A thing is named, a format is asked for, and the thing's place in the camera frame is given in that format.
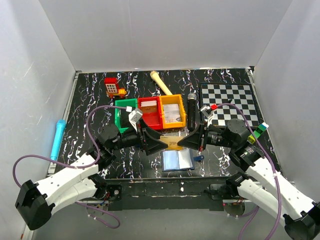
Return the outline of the orange cards in red bin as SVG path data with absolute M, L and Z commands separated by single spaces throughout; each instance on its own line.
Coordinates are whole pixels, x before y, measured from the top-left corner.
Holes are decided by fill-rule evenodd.
M 140 109 L 143 114 L 156 113 L 158 111 L 158 104 L 156 100 L 142 101 Z

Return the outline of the gold VIP credit card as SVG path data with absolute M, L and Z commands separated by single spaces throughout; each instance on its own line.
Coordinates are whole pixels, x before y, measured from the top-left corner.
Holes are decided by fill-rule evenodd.
M 180 151 L 184 148 L 178 145 L 178 142 L 182 140 L 182 136 L 171 136 L 171 135 L 163 135 L 160 137 L 160 141 L 167 144 L 166 150 L 175 150 Z

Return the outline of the light blue toy microphone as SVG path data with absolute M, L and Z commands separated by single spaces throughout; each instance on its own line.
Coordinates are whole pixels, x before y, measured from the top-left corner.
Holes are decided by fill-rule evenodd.
M 50 154 L 50 159 L 53 161 L 56 161 L 58 159 L 66 124 L 67 123 L 64 119 L 58 120 L 56 124 L 56 130 Z

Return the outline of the green plastic bin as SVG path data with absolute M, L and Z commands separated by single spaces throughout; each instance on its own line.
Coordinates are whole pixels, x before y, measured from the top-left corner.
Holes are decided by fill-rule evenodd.
M 138 99 L 130 98 L 130 99 L 119 99 L 115 101 L 115 105 L 118 107 L 132 107 L 133 109 L 138 107 Z M 131 123 L 129 122 L 129 112 L 126 110 L 121 110 L 116 108 L 114 111 L 114 124 L 118 127 L 119 132 L 122 134 L 129 127 L 131 127 Z

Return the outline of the red plastic bin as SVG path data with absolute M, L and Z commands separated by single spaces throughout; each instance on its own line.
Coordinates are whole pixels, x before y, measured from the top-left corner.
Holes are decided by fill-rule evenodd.
M 141 110 L 140 104 L 143 101 L 157 101 L 157 112 L 143 114 L 142 118 L 145 123 L 152 129 L 160 131 L 163 130 L 163 117 L 162 117 L 162 110 L 160 106 L 160 98 L 158 96 L 153 97 L 140 97 L 138 98 L 138 108 Z

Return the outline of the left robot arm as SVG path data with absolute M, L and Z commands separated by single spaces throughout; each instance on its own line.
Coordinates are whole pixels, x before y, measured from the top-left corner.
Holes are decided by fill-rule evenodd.
M 115 159 L 114 150 L 139 147 L 146 155 L 164 150 L 161 133 L 140 120 L 135 127 L 121 133 L 115 124 L 102 128 L 92 147 L 70 167 L 41 179 L 26 181 L 20 187 L 15 207 L 30 230 L 37 230 L 57 211 L 83 199 L 97 200 L 112 196 L 114 188 L 107 185 L 99 172 Z

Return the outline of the beige wooden microphone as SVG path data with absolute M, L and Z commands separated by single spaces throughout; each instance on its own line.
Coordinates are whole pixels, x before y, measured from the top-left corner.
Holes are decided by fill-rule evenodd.
M 166 84 L 163 82 L 163 80 L 160 78 L 159 74 L 156 71 L 151 71 L 150 77 L 160 87 L 160 89 L 164 92 L 165 95 L 172 95 L 172 92 L 169 90 L 169 88 L 166 86 Z

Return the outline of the black white chessboard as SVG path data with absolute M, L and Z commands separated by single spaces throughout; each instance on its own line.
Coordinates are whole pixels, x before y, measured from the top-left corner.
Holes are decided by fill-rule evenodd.
M 200 83 L 199 101 L 201 107 L 230 102 L 243 112 L 251 127 L 260 125 L 253 90 L 249 84 Z M 225 127 L 231 119 L 242 120 L 243 117 L 235 108 L 224 105 L 215 111 L 212 124 Z

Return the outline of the yellow plastic bin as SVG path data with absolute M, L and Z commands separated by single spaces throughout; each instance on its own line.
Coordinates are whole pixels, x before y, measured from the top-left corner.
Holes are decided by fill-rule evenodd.
M 180 94 L 162 95 L 159 97 L 163 129 L 184 128 L 186 112 Z

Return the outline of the black microphone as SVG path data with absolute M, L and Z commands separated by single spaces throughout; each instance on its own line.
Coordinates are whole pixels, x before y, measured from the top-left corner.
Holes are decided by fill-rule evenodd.
M 196 128 L 196 102 L 197 96 L 191 92 L 187 96 L 187 129 L 192 132 Z

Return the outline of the yellow green brick stack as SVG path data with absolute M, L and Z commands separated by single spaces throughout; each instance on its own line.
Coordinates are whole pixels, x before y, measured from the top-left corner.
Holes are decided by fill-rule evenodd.
M 269 125 L 265 122 L 261 123 L 254 131 L 249 135 L 247 141 L 254 144 L 256 140 L 268 129 Z

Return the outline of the navy blue card holder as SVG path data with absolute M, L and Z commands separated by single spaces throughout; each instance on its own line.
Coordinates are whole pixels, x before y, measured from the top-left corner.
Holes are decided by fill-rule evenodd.
M 195 162 L 204 160 L 203 155 L 194 156 L 191 149 L 165 150 L 161 155 L 163 172 L 194 170 Z

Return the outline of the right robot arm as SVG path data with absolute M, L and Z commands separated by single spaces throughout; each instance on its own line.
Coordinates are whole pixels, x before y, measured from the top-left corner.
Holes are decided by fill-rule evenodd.
M 313 240 L 320 233 L 320 204 L 304 195 L 281 173 L 273 170 L 267 156 L 249 141 L 251 133 L 241 119 L 231 119 L 221 130 L 200 124 L 177 144 L 202 151 L 207 145 L 230 149 L 231 161 L 241 169 L 212 196 L 242 197 L 272 215 L 293 240 Z

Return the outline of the white cards in yellow bin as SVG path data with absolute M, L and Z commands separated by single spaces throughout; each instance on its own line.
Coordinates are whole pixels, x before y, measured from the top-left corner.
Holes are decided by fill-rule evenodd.
M 180 107 L 177 103 L 163 105 L 164 121 L 166 124 L 181 121 Z

